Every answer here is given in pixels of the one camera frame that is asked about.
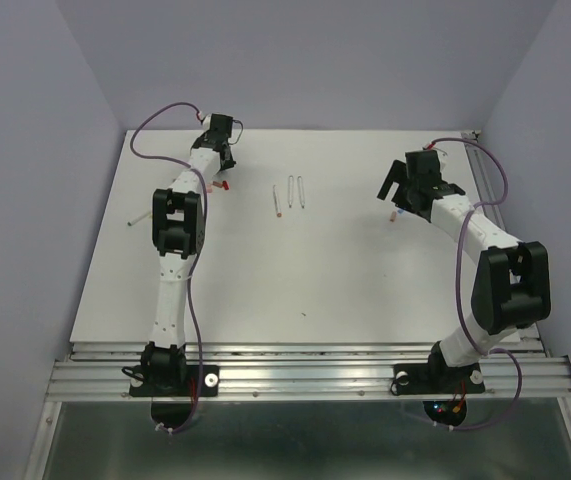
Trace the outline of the peach orange marker pen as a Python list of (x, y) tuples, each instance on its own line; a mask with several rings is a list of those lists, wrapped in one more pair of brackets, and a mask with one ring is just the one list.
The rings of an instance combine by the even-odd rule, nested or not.
[(275, 209), (276, 218), (282, 218), (282, 208), (281, 208), (281, 202), (280, 202), (280, 195), (279, 195), (277, 185), (275, 185), (275, 184), (272, 186), (272, 196), (273, 196), (273, 201), (274, 201), (274, 209)]

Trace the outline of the blue marker pen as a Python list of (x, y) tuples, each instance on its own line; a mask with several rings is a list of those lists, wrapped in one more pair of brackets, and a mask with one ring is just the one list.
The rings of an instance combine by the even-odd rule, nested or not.
[(294, 205), (294, 196), (295, 196), (295, 179), (293, 175), (289, 175), (288, 187), (287, 187), (287, 204), (288, 208), (290, 209)]

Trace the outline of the green marker pen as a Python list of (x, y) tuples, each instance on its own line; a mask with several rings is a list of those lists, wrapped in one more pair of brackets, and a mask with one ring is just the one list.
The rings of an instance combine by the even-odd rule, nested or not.
[(306, 208), (305, 184), (304, 184), (304, 178), (300, 175), (297, 177), (297, 187), (298, 187), (298, 198), (299, 198), (300, 207), (301, 209), (305, 209)]

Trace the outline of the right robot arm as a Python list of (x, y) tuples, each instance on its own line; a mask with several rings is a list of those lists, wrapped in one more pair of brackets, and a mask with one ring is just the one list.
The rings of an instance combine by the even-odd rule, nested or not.
[(432, 347), (425, 363), (405, 367), (402, 386), (447, 390), (468, 378), (505, 337), (549, 316), (546, 248), (517, 239), (482, 214), (462, 188), (443, 179), (436, 151), (408, 152), (394, 161), (378, 197), (446, 233), (456, 257), (476, 266), (470, 315), (460, 316), (459, 327)]

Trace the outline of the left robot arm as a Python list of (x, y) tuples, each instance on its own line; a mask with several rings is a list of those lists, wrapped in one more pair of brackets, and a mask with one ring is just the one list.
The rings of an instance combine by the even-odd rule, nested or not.
[(228, 115), (207, 115), (182, 171), (167, 188), (152, 195), (152, 242), (160, 274), (156, 315), (141, 356), (140, 375), (167, 394), (178, 393), (187, 384), (187, 286), (204, 246), (207, 186), (219, 172), (235, 165), (230, 147), (234, 123)]

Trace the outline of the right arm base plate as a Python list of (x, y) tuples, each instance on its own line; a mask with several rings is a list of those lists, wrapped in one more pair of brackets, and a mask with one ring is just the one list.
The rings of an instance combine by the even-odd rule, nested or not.
[(390, 392), (394, 396), (436, 396), (485, 392), (480, 366), (449, 368), (435, 372), (426, 363), (401, 363), (393, 368)]

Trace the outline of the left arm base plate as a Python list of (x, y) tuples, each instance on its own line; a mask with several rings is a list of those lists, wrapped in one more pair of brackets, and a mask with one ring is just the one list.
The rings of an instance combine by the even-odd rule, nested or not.
[[(142, 367), (125, 366), (121, 372), (130, 380), (129, 395), (134, 398), (176, 397), (193, 398), (197, 393), (199, 366), (188, 364), (185, 379), (145, 380)], [(220, 368), (217, 365), (204, 365), (200, 382), (200, 397), (212, 398), (218, 395)]]

